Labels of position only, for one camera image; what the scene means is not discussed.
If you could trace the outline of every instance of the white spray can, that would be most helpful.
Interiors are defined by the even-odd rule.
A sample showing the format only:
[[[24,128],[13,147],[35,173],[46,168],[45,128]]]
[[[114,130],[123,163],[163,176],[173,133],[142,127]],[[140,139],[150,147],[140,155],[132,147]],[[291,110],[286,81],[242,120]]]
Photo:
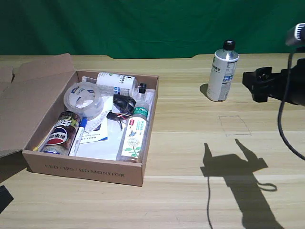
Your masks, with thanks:
[[[235,42],[224,41],[222,49],[214,54],[210,80],[206,95],[209,99],[222,102],[227,99],[239,55],[234,51]]]

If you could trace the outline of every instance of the white marker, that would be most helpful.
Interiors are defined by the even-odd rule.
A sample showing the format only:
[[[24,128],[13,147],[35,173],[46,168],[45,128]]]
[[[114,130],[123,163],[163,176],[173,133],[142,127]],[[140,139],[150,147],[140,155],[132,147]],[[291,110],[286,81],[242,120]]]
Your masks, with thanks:
[[[86,119],[86,118],[83,118],[83,119],[81,120],[80,127],[78,128],[78,131],[77,131],[76,137],[75,137],[75,139],[74,139],[73,145],[72,145],[72,147],[71,147],[69,156],[76,156],[78,147],[80,146],[80,143],[81,143],[81,137],[82,137],[82,134],[83,134],[84,131],[85,131],[86,125],[87,125],[87,119]]]

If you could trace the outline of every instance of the can label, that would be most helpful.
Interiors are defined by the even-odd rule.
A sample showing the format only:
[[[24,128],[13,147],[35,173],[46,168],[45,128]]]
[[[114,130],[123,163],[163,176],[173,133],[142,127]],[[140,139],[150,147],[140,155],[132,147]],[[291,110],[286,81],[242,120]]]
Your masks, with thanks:
[[[132,96],[135,89],[135,77],[114,73],[99,73],[96,85],[104,93]]]
[[[213,101],[227,99],[238,58],[226,61],[214,56],[207,96]]]
[[[68,138],[67,131],[62,127],[56,127],[51,133],[47,142],[48,146],[64,143]]]
[[[80,121],[77,114],[71,111],[62,112],[42,152],[68,155]]]

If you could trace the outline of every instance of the open cardboard box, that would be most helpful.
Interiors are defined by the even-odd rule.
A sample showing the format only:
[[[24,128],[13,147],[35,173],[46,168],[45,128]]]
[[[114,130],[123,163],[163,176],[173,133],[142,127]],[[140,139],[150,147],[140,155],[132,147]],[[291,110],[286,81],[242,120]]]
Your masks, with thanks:
[[[145,82],[148,89],[155,89],[142,162],[132,163],[33,151],[66,110],[66,90],[81,82],[83,76],[96,78],[98,72],[75,71],[71,56],[63,54],[22,64],[12,83],[11,68],[0,73],[6,74],[0,76],[0,155],[22,150],[35,173],[142,186],[157,103],[157,76],[125,73]]]

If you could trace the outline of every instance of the power cord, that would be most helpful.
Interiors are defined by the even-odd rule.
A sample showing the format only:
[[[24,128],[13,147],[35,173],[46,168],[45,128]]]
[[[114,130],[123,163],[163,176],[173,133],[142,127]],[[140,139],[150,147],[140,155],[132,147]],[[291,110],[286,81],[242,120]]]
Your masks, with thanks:
[[[278,115],[277,115],[277,127],[278,127],[278,131],[280,132],[280,136],[282,138],[282,140],[284,141],[284,143],[286,144],[286,146],[295,154],[297,155],[299,158],[303,159],[305,161],[305,156],[303,156],[302,154],[300,154],[296,149],[294,149],[292,147],[292,145],[288,142],[287,138],[284,135],[283,129],[282,129],[282,113],[283,113],[283,109],[284,109],[284,105],[285,105],[285,101],[286,98],[288,96],[288,90],[289,90],[289,84],[290,84],[290,74],[291,74],[291,63],[292,63],[292,57],[296,52],[302,51],[303,49],[295,49],[293,52],[291,52],[289,54],[288,57],[288,63],[287,63],[287,83],[286,83],[286,88],[285,88],[285,92],[284,92],[284,96],[283,99],[281,101],[280,104],[280,108],[278,110]]]

